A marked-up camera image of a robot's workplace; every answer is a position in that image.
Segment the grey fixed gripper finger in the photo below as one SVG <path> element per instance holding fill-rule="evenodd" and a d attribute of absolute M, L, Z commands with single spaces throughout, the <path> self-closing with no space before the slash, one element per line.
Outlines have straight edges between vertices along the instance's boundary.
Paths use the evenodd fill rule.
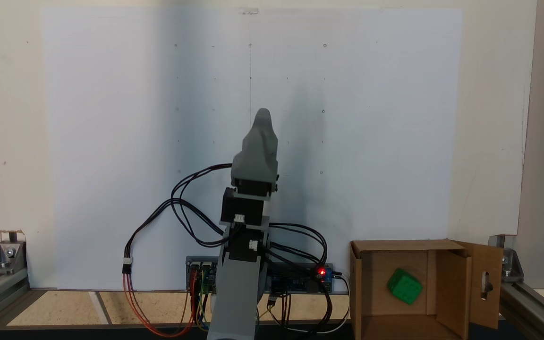
<path fill-rule="evenodd" d="M 273 129 L 269 109 L 260 108 L 255 114 L 248 134 L 242 140 L 241 150 L 233 157 L 233 164 L 250 158 L 261 158 L 268 164 L 278 163 L 278 137 Z"/>

